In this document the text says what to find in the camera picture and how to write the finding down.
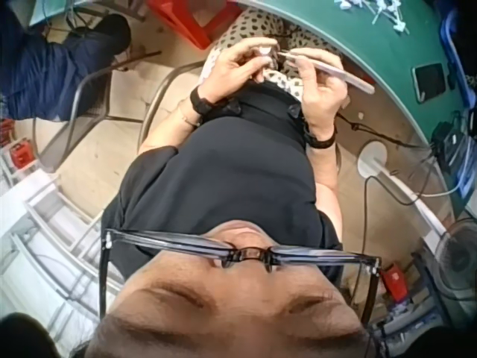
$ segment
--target mobile phone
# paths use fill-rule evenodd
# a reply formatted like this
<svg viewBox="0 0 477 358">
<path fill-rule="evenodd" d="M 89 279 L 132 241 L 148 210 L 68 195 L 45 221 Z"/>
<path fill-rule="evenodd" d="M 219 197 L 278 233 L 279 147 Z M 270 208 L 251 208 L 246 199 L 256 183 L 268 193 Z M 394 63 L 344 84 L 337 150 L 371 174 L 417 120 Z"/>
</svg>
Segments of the mobile phone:
<svg viewBox="0 0 477 358">
<path fill-rule="evenodd" d="M 441 63 L 412 69 L 417 101 L 424 103 L 446 92 L 446 78 Z"/>
</svg>

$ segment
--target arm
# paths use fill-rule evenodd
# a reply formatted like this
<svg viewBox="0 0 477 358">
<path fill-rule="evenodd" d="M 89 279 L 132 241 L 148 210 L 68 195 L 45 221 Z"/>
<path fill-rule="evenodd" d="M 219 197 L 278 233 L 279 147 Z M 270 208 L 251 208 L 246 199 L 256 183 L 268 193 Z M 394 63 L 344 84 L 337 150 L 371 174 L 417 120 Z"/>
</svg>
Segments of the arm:
<svg viewBox="0 0 477 358">
<path fill-rule="evenodd" d="M 343 69 L 340 58 L 324 50 L 298 48 L 293 52 Z M 318 140 L 326 141 L 335 132 L 335 115 L 347 97 L 347 85 L 342 80 L 323 73 L 318 77 L 315 67 L 306 57 L 297 59 L 296 67 L 303 79 L 303 115 L 312 134 Z M 315 205 L 329 217 L 341 241 L 343 219 L 337 196 L 336 144 L 327 149 L 308 148 L 307 156 L 315 176 Z"/>
<path fill-rule="evenodd" d="M 255 76 L 263 81 L 262 69 L 271 63 L 269 57 L 255 57 L 248 61 L 253 48 L 274 46 L 275 39 L 254 37 L 245 39 L 221 52 L 210 76 L 198 88 L 199 97 L 214 104 L 241 89 L 245 82 Z M 189 97 L 182 100 L 142 143 L 139 154 L 166 145 L 180 146 L 199 123 L 200 115 L 194 111 Z"/>
</svg>

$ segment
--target teal table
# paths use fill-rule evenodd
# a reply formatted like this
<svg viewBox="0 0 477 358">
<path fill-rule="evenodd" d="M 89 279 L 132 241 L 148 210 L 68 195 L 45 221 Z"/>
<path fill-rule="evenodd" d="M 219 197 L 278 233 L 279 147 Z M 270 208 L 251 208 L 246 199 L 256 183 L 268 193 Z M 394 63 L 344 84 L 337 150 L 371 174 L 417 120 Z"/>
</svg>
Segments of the teal table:
<svg viewBox="0 0 477 358">
<path fill-rule="evenodd" d="M 132 1 L 130 7 L 116 4 L 114 0 L 12 0 L 10 6 L 18 16 L 22 25 L 28 27 L 42 22 L 45 19 L 65 13 L 71 6 L 71 3 L 74 7 L 81 7 L 91 4 L 92 2 L 136 20 L 144 21 L 144 16 L 138 13 L 144 2 L 143 0 Z M 90 9 L 83 9 L 83 12 L 94 16 L 104 15 L 103 13 Z"/>
<path fill-rule="evenodd" d="M 442 63 L 447 58 L 440 44 L 440 20 L 424 0 L 403 0 L 402 15 L 410 34 L 397 33 L 388 19 L 372 25 L 368 9 L 341 10 L 333 0 L 237 0 L 281 16 L 333 44 L 371 75 L 396 102 L 427 142 L 438 122 L 451 122 L 453 112 L 464 110 L 458 89 L 430 101 L 417 101 L 411 70 Z"/>
<path fill-rule="evenodd" d="M 67 0 L 37 0 L 34 12 L 31 16 L 30 26 L 43 21 L 45 18 L 56 16 L 68 10 L 69 2 Z M 93 0 L 74 0 L 74 6 L 85 5 Z"/>
</svg>

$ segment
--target wooden floor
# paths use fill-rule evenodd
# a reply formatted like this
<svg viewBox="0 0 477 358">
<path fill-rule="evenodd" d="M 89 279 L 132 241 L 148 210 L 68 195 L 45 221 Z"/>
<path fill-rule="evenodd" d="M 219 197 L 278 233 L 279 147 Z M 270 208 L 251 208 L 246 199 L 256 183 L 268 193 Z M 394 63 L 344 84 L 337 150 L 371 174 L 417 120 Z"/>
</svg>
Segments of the wooden floor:
<svg viewBox="0 0 477 358">
<path fill-rule="evenodd" d="M 142 118 L 158 83 L 174 67 L 204 59 L 205 51 L 192 48 L 187 42 L 169 30 L 163 29 L 155 19 L 133 25 L 136 43 L 145 45 L 148 51 L 162 49 L 163 54 L 153 63 L 141 63 L 133 71 L 116 72 L 113 77 L 111 102 L 117 115 Z M 198 73 L 180 76 L 168 91 L 158 110 L 153 126 L 174 109 L 177 102 L 189 94 L 195 86 Z M 418 143 L 417 135 L 397 106 L 380 89 L 375 95 L 366 95 L 351 89 L 351 105 L 343 114 L 354 122 L 365 123 L 375 130 L 402 141 Z M 358 113 L 364 114 L 360 121 Z M 40 147 L 62 124 L 43 122 L 40 125 Z M 337 122 L 338 143 L 343 164 L 339 175 L 339 200 L 344 217 L 344 247 L 360 251 L 363 240 L 364 180 L 356 168 L 356 156 L 363 146 L 376 139 L 370 134 L 355 132 L 340 119 Z M 19 135 L 28 136 L 31 121 L 17 125 Z M 64 193 L 91 216 L 104 209 L 117 193 L 121 179 L 136 156 L 139 125 L 118 122 L 102 122 L 80 143 L 59 169 Z M 386 143 L 389 170 L 397 170 L 398 177 L 412 189 L 419 190 L 426 175 L 426 167 L 417 167 L 412 180 L 408 180 L 413 168 L 428 152 L 412 151 Z M 427 192 L 439 192 L 443 188 L 437 175 L 432 175 Z M 450 213 L 447 198 L 429 199 L 428 205 L 445 219 Z M 427 232 L 424 221 L 413 207 L 397 204 L 377 183 L 370 185 L 368 198 L 369 225 L 366 253 L 381 256 L 384 264 L 410 260 L 409 254 L 421 245 L 420 237 Z"/>
</svg>

